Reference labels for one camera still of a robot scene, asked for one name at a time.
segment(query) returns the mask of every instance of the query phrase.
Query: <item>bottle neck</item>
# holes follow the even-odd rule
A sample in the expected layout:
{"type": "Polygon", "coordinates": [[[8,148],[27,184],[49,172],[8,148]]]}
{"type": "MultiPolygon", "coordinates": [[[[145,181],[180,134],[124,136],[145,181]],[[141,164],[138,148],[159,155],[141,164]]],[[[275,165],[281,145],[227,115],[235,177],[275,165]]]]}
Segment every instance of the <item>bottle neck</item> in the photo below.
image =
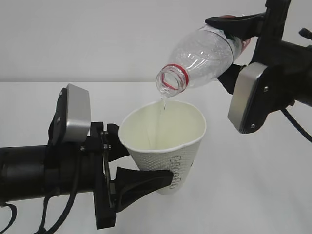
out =
{"type": "Polygon", "coordinates": [[[183,92],[189,83],[186,70],[177,64],[168,64],[156,77],[157,89],[166,97],[183,92]]]}

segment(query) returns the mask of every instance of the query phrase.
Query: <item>plastic bottle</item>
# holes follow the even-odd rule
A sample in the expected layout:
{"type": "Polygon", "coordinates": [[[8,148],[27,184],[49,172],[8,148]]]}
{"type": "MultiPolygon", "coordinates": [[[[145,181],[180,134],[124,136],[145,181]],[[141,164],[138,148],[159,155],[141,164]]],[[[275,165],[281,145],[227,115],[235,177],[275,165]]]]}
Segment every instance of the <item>plastic bottle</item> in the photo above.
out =
{"type": "Polygon", "coordinates": [[[205,25],[177,44],[156,77],[156,86],[168,98],[207,84],[223,74],[249,42],[205,25]]]}

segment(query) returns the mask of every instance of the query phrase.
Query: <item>table surface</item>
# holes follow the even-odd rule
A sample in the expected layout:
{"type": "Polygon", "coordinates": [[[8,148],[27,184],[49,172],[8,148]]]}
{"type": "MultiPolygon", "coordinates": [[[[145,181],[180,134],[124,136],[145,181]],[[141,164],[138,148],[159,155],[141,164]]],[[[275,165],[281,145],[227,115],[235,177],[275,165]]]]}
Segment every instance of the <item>table surface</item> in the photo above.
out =
{"type": "MultiPolygon", "coordinates": [[[[159,99],[153,82],[74,83],[90,92],[92,121],[121,124],[134,109],[159,99]]],[[[66,83],[2,83],[0,147],[43,145],[59,91],[66,83]]],[[[283,117],[270,114],[251,135],[239,134],[227,119],[231,101],[218,82],[190,89],[176,99],[199,108],[207,133],[181,190],[152,193],[117,214],[114,228],[96,231],[92,193],[79,194],[62,233],[312,233],[312,146],[283,117]]],[[[312,110],[290,108],[312,132],[312,110]]],[[[111,163],[135,169],[131,157],[111,163]]],[[[60,215],[67,196],[53,198],[47,227],[60,215]]],[[[42,199],[14,202],[19,214],[7,232],[33,233],[42,214],[42,199]]],[[[0,211],[0,229],[9,220],[0,211]]]]}

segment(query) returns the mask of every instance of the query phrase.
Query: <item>white paper cup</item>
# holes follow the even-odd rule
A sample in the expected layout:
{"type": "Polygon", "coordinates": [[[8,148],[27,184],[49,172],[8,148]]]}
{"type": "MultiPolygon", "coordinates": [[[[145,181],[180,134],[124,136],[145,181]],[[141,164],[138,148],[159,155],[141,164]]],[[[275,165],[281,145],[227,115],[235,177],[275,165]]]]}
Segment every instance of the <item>white paper cup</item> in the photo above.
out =
{"type": "Polygon", "coordinates": [[[165,110],[155,102],[130,113],[118,136],[140,170],[174,173],[171,185],[158,190],[172,194],[183,185],[205,132],[205,117],[196,107],[169,101],[165,110]]]}

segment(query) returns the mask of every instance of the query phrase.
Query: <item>black robotic arm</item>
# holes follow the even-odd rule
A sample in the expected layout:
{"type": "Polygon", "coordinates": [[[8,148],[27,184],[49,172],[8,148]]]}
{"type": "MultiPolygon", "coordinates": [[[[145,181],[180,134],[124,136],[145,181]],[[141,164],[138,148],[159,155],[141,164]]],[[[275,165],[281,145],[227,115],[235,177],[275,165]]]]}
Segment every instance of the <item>black robotic arm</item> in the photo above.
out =
{"type": "MultiPolygon", "coordinates": [[[[312,106],[312,47],[282,41],[290,2],[267,0],[265,13],[212,17],[205,22],[242,40],[258,37],[251,63],[233,64],[218,78],[233,95],[228,118],[237,130],[253,133],[269,113],[282,110],[312,142],[285,109],[296,100],[312,106]]],[[[300,34],[312,39],[307,29],[300,34]]],[[[47,145],[0,149],[0,206],[12,210],[8,227],[17,215],[16,207],[8,201],[45,197],[36,233],[54,233],[67,217],[76,193],[90,191],[94,194],[97,229],[112,227],[116,213],[170,185],[170,171],[118,168],[116,179],[111,180],[109,162],[129,153],[118,139],[118,126],[108,124],[105,131],[102,122],[91,123],[90,113],[88,92],[69,84],[58,98],[47,145]],[[70,194],[64,212],[51,229],[45,230],[48,200],[63,194],[70,194]]]]}

